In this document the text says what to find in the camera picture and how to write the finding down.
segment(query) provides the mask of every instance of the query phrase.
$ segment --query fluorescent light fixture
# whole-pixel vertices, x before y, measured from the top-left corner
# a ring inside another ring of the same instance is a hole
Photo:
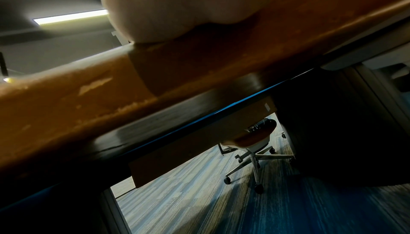
[[[49,23],[60,23],[60,22],[65,22],[69,20],[78,20],[78,19],[84,19],[84,18],[90,18],[90,17],[103,16],[107,14],[108,14],[108,11],[104,9],[104,10],[97,10],[97,11],[91,11],[91,12],[78,13],[78,14],[38,18],[38,19],[34,19],[34,21],[38,25],[43,25],[43,24],[49,24]]]

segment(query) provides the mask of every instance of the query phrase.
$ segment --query patterned carpet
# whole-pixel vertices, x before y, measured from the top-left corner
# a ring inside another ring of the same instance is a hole
[[[277,154],[291,154],[278,127]],[[217,147],[117,199],[134,234],[410,233],[410,184],[337,187],[302,176],[287,160],[261,161],[265,193],[253,191],[252,167]]]

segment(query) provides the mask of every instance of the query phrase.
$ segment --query scratched wood surface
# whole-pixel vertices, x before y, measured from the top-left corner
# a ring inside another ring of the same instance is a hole
[[[286,78],[409,7],[410,0],[274,0],[239,24],[204,25],[169,42],[124,46],[12,79],[0,85],[0,178],[35,156],[248,73],[269,67],[273,78]]]

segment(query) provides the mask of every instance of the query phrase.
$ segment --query wall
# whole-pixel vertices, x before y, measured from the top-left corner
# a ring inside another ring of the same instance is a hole
[[[121,46],[112,30],[0,46],[10,76],[32,74]]]

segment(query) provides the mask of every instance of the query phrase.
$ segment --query office chair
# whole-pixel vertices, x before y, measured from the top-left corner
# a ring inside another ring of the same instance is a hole
[[[253,173],[255,175],[256,181],[255,192],[262,194],[264,192],[264,187],[259,180],[259,169],[261,167],[259,160],[290,158],[290,163],[295,163],[295,158],[293,155],[273,155],[273,153],[275,153],[275,149],[272,146],[266,148],[266,146],[268,146],[269,144],[270,135],[275,130],[275,128],[276,121],[271,119],[264,119],[259,123],[249,127],[247,130],[244,130],[234,138],[218,144],[222,154],[227,154],[238,149],[245,152],[245,154],[243,155],[235,156],[235,158],[238,159],[240,165],[225,175],[225,179],[223,180],[225,184],[231,183],[231,179],[229,178],[230,175],[243,168],[244,166],[252,163]],[[228,150],[223,150],[222,146],[227,146]]]

